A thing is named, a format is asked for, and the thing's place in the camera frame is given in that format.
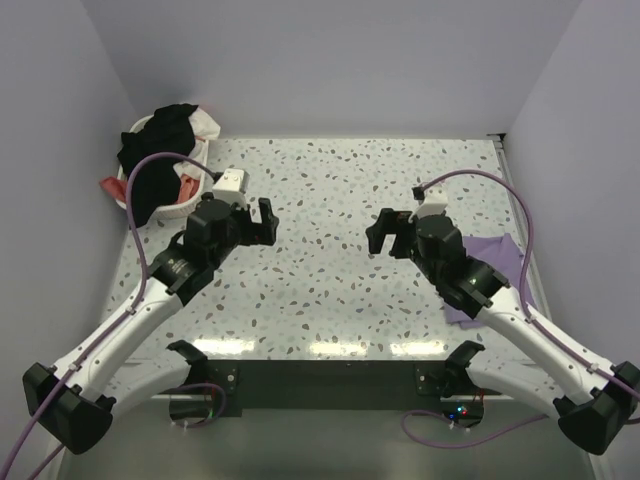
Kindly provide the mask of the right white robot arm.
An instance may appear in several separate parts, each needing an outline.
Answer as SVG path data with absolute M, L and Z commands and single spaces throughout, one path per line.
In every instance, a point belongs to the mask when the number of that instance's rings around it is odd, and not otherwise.
M 582 450 L 604 454 L 639 404 L 638 367 L 612 363 L 529 308 L 504 275 L 467 253 L 445 214 L 417 217 L 384 208 L 366 230 L 370 253 L 380 253 L 389 235 L 393 258 L 411 260 L 445 304 L 493 329 L 537 367 L 497 366 L 469 343 L 448 359 L 448 386 L 459 393 L 474 386 L 504 393 L 555 419 Z

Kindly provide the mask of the black t shirt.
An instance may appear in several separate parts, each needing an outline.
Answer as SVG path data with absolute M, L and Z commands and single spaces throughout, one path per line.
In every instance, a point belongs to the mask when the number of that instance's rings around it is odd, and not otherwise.
M 195 146 L 189 116 L 197 107 L 187 103 L 165 106 L 157 109 L 140 131 L 122 132 L 117 158 L 124 174 L 129 176 L 140 161 L 156 153 L 188 156 Z M 181 181 L 174 165 L 178 162 L 163 157 L 149 162 L 137 174 L 131 194 L 137 228 L 146 225 L 158 207 L 177 200 Z

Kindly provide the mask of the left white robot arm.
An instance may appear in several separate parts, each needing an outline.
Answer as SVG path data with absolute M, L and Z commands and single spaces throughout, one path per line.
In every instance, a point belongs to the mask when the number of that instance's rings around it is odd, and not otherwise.
M 278 218 L 269 199 L 258 201 L 260 222 L 237 204 L 202 197 L 168 246 L 148 266 L 133 295 L 74 352 L 53 365 L 34 363 L 23 375 L 29 414 L 65 448 L 82 454 L 109 430 L 115 398 L 109 381 L 164 321 L 214 279 L 238 246 L 272 246 Z

